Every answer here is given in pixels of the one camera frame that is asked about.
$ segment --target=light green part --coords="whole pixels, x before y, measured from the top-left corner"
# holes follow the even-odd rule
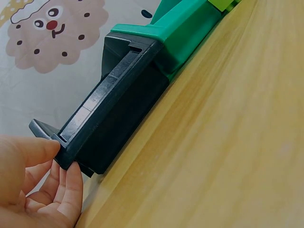
[[[227,9],[233,0],[209,0],[209,2],[218,8],[221,12]]]
[[[221,18],[221,13],[207,0],[162,0],[153,23],[146,26],[118,24],[111,31],[162,42],[164,48],[154,61],[172,80],[174,72]]]

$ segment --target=wooden table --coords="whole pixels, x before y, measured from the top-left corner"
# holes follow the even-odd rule
[[[77,227],[304,227],[303,175],[304,3],[243,0],[86,183]]]

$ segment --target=cartoon cookie print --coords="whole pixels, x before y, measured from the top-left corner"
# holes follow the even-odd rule
[[[20,69],[48,73],[94,45],[107,19],[104,0],[34,0],[12,17],[6,47]]]
[[[11,0],[0,14],[0,28],[2,25],[10,20],[19,9],[25,7],[26,4],[32,3],[33,0]]]

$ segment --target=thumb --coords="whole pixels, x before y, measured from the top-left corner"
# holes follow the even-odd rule
[[[60,143],[35,137],[5,137],[9,146],[20,152],[25,167],[32,167],[52,160],[60,149]]]

